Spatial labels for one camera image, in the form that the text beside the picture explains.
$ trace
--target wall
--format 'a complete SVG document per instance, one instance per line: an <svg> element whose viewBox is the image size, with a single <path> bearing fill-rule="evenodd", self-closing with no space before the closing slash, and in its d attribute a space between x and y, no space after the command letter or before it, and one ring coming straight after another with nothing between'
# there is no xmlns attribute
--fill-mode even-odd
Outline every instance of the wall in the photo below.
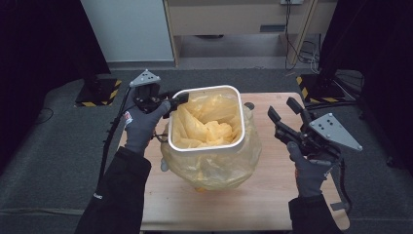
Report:
<svg viewBox="0 0 413 234"><path fill-rule="evenodd" d="M173 61L162 0L81 0L108 62Z"/></svg>

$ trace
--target person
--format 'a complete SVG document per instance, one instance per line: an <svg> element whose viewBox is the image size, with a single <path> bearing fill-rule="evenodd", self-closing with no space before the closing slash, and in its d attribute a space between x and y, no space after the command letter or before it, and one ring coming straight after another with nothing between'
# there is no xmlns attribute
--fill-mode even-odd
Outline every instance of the person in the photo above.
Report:
<svg viewBox="0 0 413 234"><path fill-rule="evenodd" d="M170 104L164 101L152 113L144 114L133 104L131 96L126 101L124 113L125 147L119 147L116 152L82 214L75 234L135 234L140 230L145 184L151 170L151 163L144 158L145 148ZM307 161L294 142L287 145L287 150L295 162L299 193L288 204L294 234L342 233L320 190L328 167Z"/></svg>

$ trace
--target gloved hand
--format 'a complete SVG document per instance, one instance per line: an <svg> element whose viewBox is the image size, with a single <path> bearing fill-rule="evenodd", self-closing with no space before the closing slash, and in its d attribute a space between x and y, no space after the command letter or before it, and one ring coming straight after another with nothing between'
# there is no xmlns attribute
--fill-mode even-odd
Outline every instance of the gloved hand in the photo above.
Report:
<svg viewBox="0 0 413 234"><path fill-rule="evenodd" d="M163 101L156 110L145 114L134 104L133 97L134 89L130 91L125 103L125 131L128 137L125 148L137 153L148 146L159 120L170 110L170 103Z"/></svg>
<svg viewBox="0 0 413 234"><path fill-rule="evenodd" d="M298 145L291 141L287 144L290 158L295 163L295 179L299 197L318 196L322 183L327 179L332 166L316 165L303 157Z"/></svg>

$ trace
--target black and yellow tape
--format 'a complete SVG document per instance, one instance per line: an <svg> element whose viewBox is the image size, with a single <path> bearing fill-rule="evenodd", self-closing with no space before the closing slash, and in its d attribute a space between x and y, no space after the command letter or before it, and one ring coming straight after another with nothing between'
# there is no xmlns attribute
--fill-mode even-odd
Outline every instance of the black and yellow tape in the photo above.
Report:
<svg viewBox="0 0 413 234"><path fill-rule="evenodd" d="M296 80L297 80L298 86L300 87L301 94L303 95L304 100L307 102L326 103L326 102L337 102L337 101L345 100L344 98L340 98L340 97L310 97L307 87L305 87L304 85L303 79L300 76L297 76Z"/></svg>
<svg viewBox="0 0 413 234"><path fill-rule="evenodd" d="M91 106L99 106L99 105L111 105L113 100L115 99L115 96L118 94L121 83L122 83L121 80L116 80L116 82L114 82L112 92L110 93L107 99L99 100L99 101L81 101L81 102L77 102L75 106L91 107Z"/></svg>

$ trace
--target wooden board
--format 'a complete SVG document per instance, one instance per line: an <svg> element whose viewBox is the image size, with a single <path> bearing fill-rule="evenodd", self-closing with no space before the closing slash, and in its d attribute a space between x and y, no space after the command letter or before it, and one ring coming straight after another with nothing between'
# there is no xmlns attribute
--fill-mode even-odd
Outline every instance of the wooden board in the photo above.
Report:
<svg viewBox="0 0 413 234"><path fill-rule="evenodd" d="M242 94L243 103L253 102L254 122L262 142L262 153L254 174L238 188L197 192L171 171L161 171L162 153L155 139L145 157L152 163L145 192L145 208L141 230L159 231L235 231L290 230L288 201L297 197L294 164L285 145L274 138L275 127L267 115L273 105L282 121L299 131L301 118L285 104L295 93ZM161 120L161 133L168 120ZM120 145L124 145L123 133ZM327 204L340 202L331 177L322 186ZM332 212L341 229L350 226L344 210Z"/></svg>

